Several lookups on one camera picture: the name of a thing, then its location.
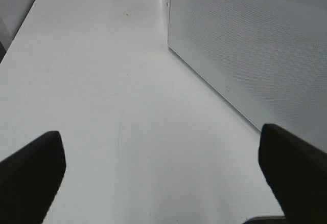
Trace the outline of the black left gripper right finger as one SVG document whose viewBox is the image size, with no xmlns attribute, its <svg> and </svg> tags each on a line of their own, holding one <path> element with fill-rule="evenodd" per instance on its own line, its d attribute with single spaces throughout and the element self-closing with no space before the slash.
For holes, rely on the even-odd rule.
<svg viewBox="0 0 327 224">
<path fill-rule="evenodd" d="M 258 162 L 288 223 L 326 223 L 326 153 L 264 124 Z"/>
</svg>

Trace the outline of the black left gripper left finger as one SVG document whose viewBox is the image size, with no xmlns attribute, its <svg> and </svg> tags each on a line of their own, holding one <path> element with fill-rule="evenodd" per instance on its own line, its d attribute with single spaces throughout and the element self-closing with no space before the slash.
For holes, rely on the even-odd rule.
<svg viewBox="0 0 327 224">
<path fill-rule="evenodd" d="M 43 223 L 65 171 L 58 131 L 42 134 L 1 161 L 1 223 Z"/>
</svg>

